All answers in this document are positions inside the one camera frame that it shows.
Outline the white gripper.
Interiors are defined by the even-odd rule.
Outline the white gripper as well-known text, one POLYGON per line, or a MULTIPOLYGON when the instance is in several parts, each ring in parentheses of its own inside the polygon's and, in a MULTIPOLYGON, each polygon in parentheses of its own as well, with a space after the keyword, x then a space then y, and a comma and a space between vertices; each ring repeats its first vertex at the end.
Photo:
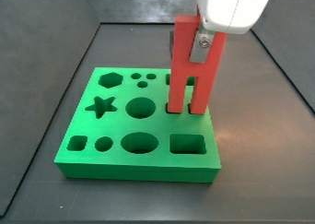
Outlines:
POLYGON ((197 31, 189 61, 204 64, 213 32, 244 34, 256 23, 268 0, 196 0, 204 31, 197 31))

